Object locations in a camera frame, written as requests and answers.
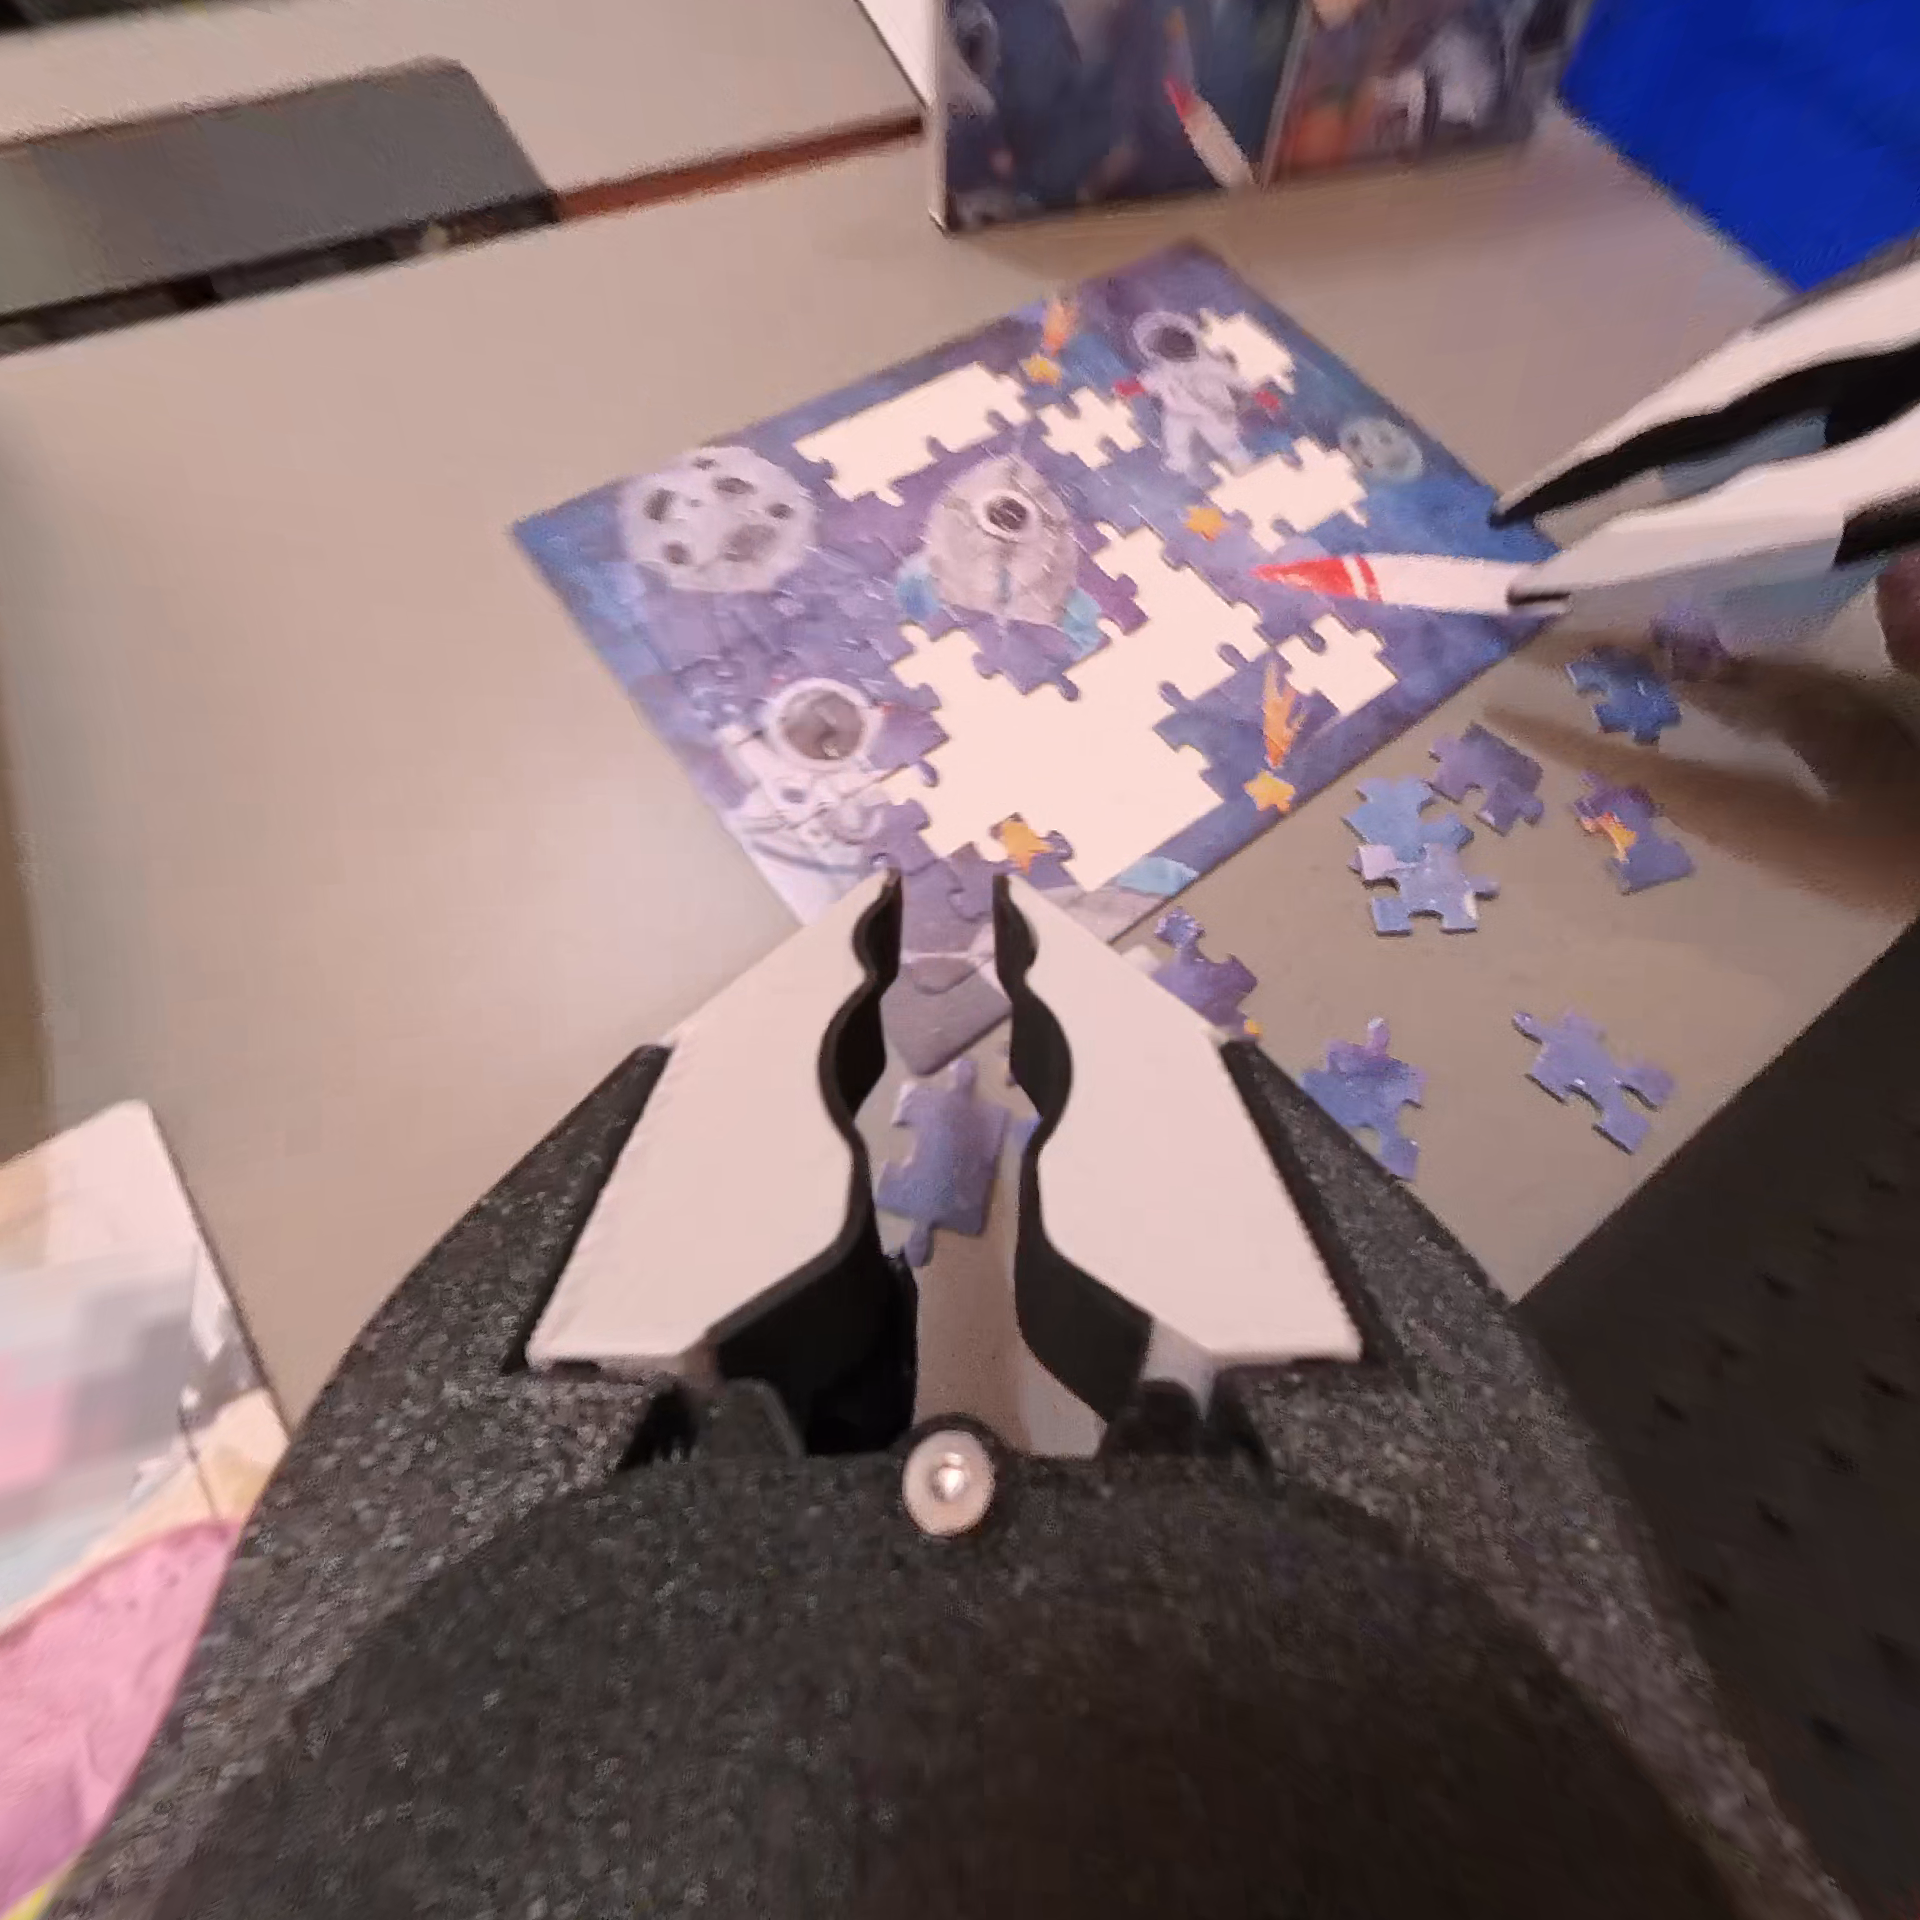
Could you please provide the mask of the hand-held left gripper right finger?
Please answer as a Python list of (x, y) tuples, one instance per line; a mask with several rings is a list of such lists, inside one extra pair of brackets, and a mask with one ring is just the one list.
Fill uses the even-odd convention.
[(1353, 1367), (1366, 1335), (1283, 1147), (1235, 1082), (1264, 1066), (1035, 884), (996, 884), (1019, 1148), (1022, 1343), (1102, 1429), (1145, 1400), (1215, 1417), (1235, 1373)]

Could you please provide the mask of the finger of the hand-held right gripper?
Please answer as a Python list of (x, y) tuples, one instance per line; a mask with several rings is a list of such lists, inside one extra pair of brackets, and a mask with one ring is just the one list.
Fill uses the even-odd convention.
[(1883, 248), (1797, 293), (1725, 339), (1625, 416), (1574, 445), (1494, 525), (1604, 497), (1643, 473), (1732, 454), (1780, 426), (1818, 422), (1818, 445), (1844, 445), (1916, 404), (1916, 248)]
[(1711, 492), (1632, 510), (1513, 575), (1510, 609), (1676, 589), (1860, 589), (1916, 545), (1916, 448), (1827, 445), (1752, 464)]

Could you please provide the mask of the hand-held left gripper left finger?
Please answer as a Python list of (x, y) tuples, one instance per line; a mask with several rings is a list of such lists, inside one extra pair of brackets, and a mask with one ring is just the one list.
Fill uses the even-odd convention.
[(811, 1452), (914, 1421), (919, 1290), (880, 1239), (902, 875), (876, 869), (646, 1056), (639, 1113), (526, 1341), (533, 1373), (759, 1384)]

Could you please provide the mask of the puzzle pieces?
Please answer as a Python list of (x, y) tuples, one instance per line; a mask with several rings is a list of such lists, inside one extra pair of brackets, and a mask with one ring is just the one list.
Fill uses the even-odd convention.
[[(1507, 634), (1501, 621), (1452, 621), (1452, 641), (1470, 641), (1446, 652), (1437, 616), (1410, 647), (1393, 652), (1356, 609), (1334, 609), (1307, 634), (1292, 634), (1258, 656), (1223, 647), (1218, 684), (1186, 698), (1179, 684), (1155, 684), (1153, 701), (1136, 715), (1072, 719), (1064, 734), (1058, 714), (1040, 705), (1028, 714), (1022, 695), (991, 695), (988, 708), (962, 714), (962, 695), (973, 683), (954, 683), (947, 708), (934, 715), (958, 745), (942, 752), (947, 774), (966, 774), (962, 748), (991, 748), (988, 774), (1019, 774), (986, 794), (977, 816), (958, 813), (942, 826), (922, 797), (902, 802), (889, 818), (902, 829), (886, 852), (902, 865), (902, 1005), (889, 1013), (902, 1053), (917, 1075), (932, 1075), (958, 1056), (973, 1030), (1006, 1008), (996, 964), (996, 889), (1009, 878), (1033, 907), (1051, 902), (1054, 920), (1089, 941), (1112, 946), (1122, 933), (1146, 933), (1146, 946), (1120, 953), (1223, 1041), (1262, 1041), (1255, 1013), (1280, 1008), (1280, 990), (1307, 991), (1312, 1010), (1332, 994), (1349, 961), (1366, 902), (1368, 936), (1402, 943), (1408, 953), (1437, 949), (1437, 941), (1464, 941), (1485, 925), (1485, 907), (1501, 899), (1495, 875), (1480, 872), (1480, 841), (1510, 833), (1519, 822), (1544, 816), (1540, 761), (1485, 719), (1437, 734), (1419, 770), (1366, 774), (1363, 764), (1408, 728), (1423, 721), (1459, 684), (1475, 683), (1498, 650), (1485, 641)], [(1716, 636), (1689, 624), (1689, 609), (1669, 609), (1651, 621), (1651, 636), (1587, 642), (1569, 656), (1570, 690), (1594, 705), (1601, 734), (1632, 739), (1640, 748), (1677, 726), (1673, 690), (1695, 666), (1687, 664), (1700, 642), (1707, 664), (1716, 662)], [(1241, 956), (1218, 956), (1211, 929), (1191, 913), (1191, 887), (1223, 869), (1262, 833), (1300, 807), (1347, 782), (1340, 829), (1353, 846), (1327, 869), (1349, 869), (1353, 913), (1328, 920), (1307, 896), (1275, 896), (1283, 907), (1280, 929), (1268, 941), (1271, 964), (1250, 968)], [(981, 797), (962, 784), (951, 797)], [(1585, 791), (1570, 802), (1570, 818), (1604, 842), (1604, 867), (1621, 899), (1694, 872), (1689, 848), (1661, 826), (1661, 807), (1643, 782), (1585, 774)], [(1431, 1041), (1444, 1013), (1463, 1029), (1452, 997), (1441, 1008), (1437, 985), (1413, 981), (1413, 961), (1396, 961), (1384, 990), (1366, 1005), (1363, 1034), (1328, 1034), (1322, 1059), (1314, 1059), (1300, 1085), (1327, 1113), (1363, 1135), (1374, 1160), (1404, 1184), (1419, 1177), (1419, 1141), (1404, 1130), (1404, 1109), (1427, 1109), (1435, 1059), (1396, 1053), (1413, 1025)], [(1526, 1077), (1556, 1101), (1582, 1101), (1594, 1113), (1595, 1135), (1621, 1153), (1637, 1153), (1676, 1077), (1630, 1053), (1621, 1053), (1604, 1022), (1587, 1008), (1564, 1008), (1556, 1019), (1538, 1010), (1513, 1010), (1513, 1034), (1526, 1038), (1533, 1059)], [(1480, 1059), (1494, 1034), (1487, 1019), (1463, 1029), (1463, 1047)]]

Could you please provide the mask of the space puzzle board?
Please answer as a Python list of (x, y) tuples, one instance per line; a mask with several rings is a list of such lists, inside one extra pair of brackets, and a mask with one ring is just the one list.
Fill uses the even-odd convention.
[(1000, 1019), (996, 872), (1122, 933), (1536, 632), (1504, 595), (1332, 595), (1332, 561), (1549, 558), (1199, 247), (517, 539), (798, 920), (902, 875), (886, 1041), (914, 1075)]

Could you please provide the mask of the grey desk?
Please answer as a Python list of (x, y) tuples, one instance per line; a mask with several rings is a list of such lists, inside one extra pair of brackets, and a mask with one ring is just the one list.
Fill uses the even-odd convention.
[[(1564, 124), (981, 243), (924, 201), (896, 139), (2, 365), (2, 1130), (154, 1107), (284, 1420), (580, 1095), (793, 929), (513, 520), (1176, 236), (1498, 492), (1775, 296)], [(1850, 676), (1876, 621), (1831, 641), (1831, 680), (1711, 687), (1632, 752), (1553, 632), (1368, 764), (1485, 719), (1548, 768), (1548, 816), (1491, 841), (1480, 933), (1408, 953), (1360, 902), (1327, 1010), (1283, 985), (1255, 1016), (1307, 1066), (1396, 961), (1452, 997), (1464, 1030), (1396, 1038), (1437, 1056), (1417, 1189), (1510, 1294), (1916, 916), (1916, 755)], [(1570, 818), (1587, 770), (1643, 782), (1694, 872), (1621, 899)], [(1271, 964), (1283, 893), (1347, 921), (1345, 807), (1190, 896), (1220, 949)], [(1530, 1082), (1517, 1008), (1587, 1008), (1676, 1077), (1637, 1153)]]

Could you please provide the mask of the blue plastic bin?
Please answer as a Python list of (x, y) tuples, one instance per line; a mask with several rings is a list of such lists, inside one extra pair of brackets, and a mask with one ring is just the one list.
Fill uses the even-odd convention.
[(1797, 290), (1916, 233), (1915, 3), (1595, 3), (1558, 93)]

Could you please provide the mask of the colourful cartoon puzzle board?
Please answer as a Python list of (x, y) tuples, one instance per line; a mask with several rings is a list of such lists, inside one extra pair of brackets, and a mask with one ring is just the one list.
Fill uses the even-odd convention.
[(7, 1162), (7, 1917), (128, 1791), (283, 1449), (154, 1113), (120, 1101)]

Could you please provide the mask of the illustrated puzzle box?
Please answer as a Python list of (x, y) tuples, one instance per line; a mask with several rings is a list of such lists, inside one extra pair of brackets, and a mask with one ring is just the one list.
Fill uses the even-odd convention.
[(947, 230), (1524, 141), (1590, 3), (863, 3)]

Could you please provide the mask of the dark grey flat panel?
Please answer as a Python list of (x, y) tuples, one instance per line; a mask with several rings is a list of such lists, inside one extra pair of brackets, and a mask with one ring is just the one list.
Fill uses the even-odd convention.
[(143, 296), (556, 192), (456, 60), (2, 139), (2, 321)]

